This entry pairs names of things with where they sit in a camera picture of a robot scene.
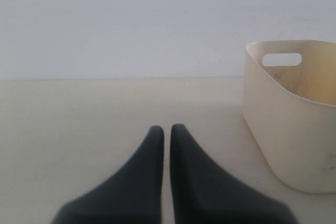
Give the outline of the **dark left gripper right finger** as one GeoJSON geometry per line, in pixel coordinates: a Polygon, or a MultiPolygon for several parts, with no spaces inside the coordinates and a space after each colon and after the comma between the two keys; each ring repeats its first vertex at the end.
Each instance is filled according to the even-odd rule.
{"type": "Polygon", "coordinates": [[[288,206],[222,169],[183,124],[171,128],[175,223],[297,223],[288,206]]]}

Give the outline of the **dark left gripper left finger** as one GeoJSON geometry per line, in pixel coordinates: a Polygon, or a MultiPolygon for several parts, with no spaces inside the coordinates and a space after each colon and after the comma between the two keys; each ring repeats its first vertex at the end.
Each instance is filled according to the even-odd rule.
{"type": "Polygon", "coordinates": [[[164,132],[155,125],[114,175],[63,205],[52,223],[161,223],[163,164],[164,132]]]}

